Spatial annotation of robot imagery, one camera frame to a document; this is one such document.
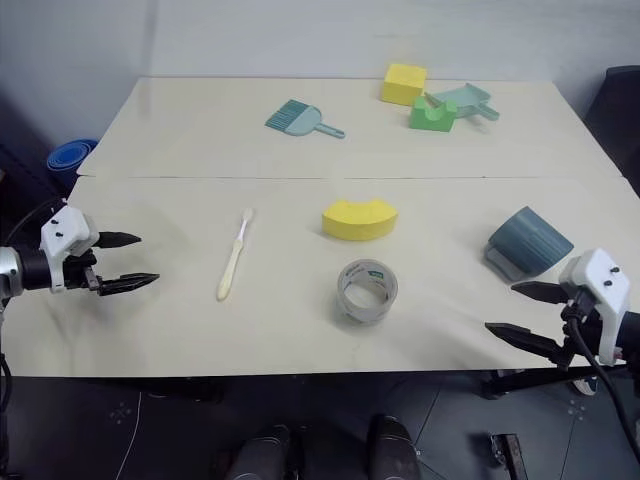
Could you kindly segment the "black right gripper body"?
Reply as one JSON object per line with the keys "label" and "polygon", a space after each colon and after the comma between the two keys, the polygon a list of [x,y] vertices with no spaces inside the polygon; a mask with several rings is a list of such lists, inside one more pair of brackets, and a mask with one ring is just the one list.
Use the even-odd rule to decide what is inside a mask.
{"label": "black right gripper body", "polygon": [[576,355],[594,364],[601,335],[595,297],[587,290],[573,290],[571,293],[560,290],[557,297],[558,302],[565,305],[561,312],[565,339],[558,354],[558,367],[566,371]]}

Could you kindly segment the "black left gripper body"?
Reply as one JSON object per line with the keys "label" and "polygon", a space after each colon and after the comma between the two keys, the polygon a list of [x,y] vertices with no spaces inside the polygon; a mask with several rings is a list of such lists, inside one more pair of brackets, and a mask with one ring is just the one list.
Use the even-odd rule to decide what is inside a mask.
{"label": "black left gripper body", "polygon": [[93,270],[97,259],[92,250],[93,247],[100,247],[100,242],[101,233],[98,233],[95,239],[76,240],[69,245],[67,257],[63,261],[66,289],[87,289],[96,293],[101,292],[102,278]]}

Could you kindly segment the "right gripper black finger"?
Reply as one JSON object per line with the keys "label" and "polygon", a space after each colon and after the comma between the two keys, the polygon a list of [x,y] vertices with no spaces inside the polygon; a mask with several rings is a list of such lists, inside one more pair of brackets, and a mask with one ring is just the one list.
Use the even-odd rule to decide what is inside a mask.
{"label": "right gripper black finger", "polygon": [[529,329],[509,323],[487,322],[485,328],[517,349],[544,357],[560,368],[566,367],[563,348],[551,338],[534,334]]}
{"label": "right gripper black finger", "polygon": [[567,292],[561,285],[555,283],[526,281],[512,285],[511,290],[535,301],[549,304],[566,304],[569,301]]}

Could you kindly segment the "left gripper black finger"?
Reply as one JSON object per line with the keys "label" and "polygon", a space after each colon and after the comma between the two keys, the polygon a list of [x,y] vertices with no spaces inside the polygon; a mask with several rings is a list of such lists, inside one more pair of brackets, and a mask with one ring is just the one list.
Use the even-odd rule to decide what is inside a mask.
{"label": "left gripper black finger", "polygon": [[97,293],[99,296],[126,293],[149,285],[159,278],[159,274],[152,273],[126,274],[112,280],[103,280],[101,277],[98,277]]}
{"label": "left gripper black finger", "polygon": [[120,248],[141,241],[140,237],[125,232],[100,232],[97,247],[101,249]]}

